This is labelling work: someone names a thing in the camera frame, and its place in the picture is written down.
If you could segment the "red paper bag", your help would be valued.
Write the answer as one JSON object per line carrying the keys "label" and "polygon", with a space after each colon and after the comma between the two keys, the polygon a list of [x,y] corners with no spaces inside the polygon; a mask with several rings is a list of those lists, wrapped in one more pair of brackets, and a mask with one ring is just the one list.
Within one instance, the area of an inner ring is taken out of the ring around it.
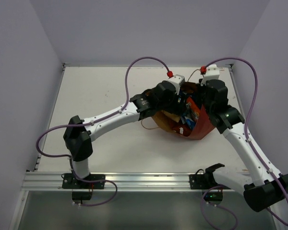
{"label": "red paper bag", "polygon": [[195,140],[201,140],[203,139],[206,135],[208,135],[215,127],[211,124],[208,114],[202,105],[202,101],[200,99],[197,86],[195,82],[191,82],[187,80],[185,83],[183,83],[182,87],[192,87],[196,90],[196,100],[194,101],[198,108],[200,109],[200,116],[199,120],[197,122],[194,122],[192,120],[190,111],[188,107],[186,106],[186,111],[182,115],[177,115],[180,117],[179,123],[187,124],[190,129],[192,129],[192,135],[195,137]]}

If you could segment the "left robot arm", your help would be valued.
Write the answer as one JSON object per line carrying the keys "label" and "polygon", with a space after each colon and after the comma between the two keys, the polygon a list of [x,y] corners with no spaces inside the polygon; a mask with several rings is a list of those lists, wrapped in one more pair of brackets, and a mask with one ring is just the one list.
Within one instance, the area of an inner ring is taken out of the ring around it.
{"label": "left robot arm", "polygon": [[120,126],[153,117],[157,112],[181,115],[185,110],[185,100],[179,96],[179,92],[184,82],[181,77],[164,80],[156,87],[133,96],[116,109],[86,119],[72,117],[63,139],[71,154],[74,184],[79,188],[89,185],[88,158],[93,153],[92,142],[100,136]]}

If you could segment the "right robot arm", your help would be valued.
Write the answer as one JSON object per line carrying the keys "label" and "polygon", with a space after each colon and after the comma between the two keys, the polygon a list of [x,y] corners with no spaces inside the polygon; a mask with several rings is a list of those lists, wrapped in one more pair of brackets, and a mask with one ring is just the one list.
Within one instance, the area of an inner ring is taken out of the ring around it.
{"label": "right robot arm", "polygon": [[256,212],[283,200],[288,194],[288,174],[269,161],[252,138],[241,113],[229,105],[225,83],[200,80],[197,87],[212,125],[232,145],[250,174],[247,177],[218,163],[205,169],[201,181],[209,188],[224,185],[238,192]]}

